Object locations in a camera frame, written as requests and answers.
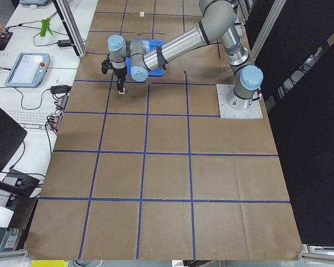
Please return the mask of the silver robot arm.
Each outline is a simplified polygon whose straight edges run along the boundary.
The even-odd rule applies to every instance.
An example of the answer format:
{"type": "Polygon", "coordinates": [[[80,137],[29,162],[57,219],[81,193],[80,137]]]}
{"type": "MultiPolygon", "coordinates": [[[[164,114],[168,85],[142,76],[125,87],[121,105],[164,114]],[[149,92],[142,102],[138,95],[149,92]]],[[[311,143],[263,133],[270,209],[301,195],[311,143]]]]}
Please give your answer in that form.
{"type": "Polygon", "coordinates": [[[236,80],[233,90],[227,94],[227,103],[233,109],[246,110],[256,101],[254,94],[261,86],[263,72],[253,64],[238,35],[234,25],[235,7],[234,1],[199,1],[203,18],[198,24],[154,50],[146,40],[127,41],[121,35],[112,35],[107,40],[109,54],[101,64],[101,71],[103,74],[113,71],[117,77],[117,90],[123,94],[127,74],[134,81],[144,82],[150,71],[156,68],[165,70],[172,60],[221,41],[236,80]]]}

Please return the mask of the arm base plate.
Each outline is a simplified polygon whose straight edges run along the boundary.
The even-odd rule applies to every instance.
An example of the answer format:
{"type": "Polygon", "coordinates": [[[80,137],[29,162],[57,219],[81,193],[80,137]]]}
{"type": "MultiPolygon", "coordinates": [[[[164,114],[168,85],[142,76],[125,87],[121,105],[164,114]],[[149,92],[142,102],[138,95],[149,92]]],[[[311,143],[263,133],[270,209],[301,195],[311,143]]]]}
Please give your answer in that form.
{"type": "Polygon", "coordinates": [[[221,119],[259,120],[263,118],[256,92],[252,98],[243,100],[234,94],[234,85],[217,84],[216,89],[221,119]]]}

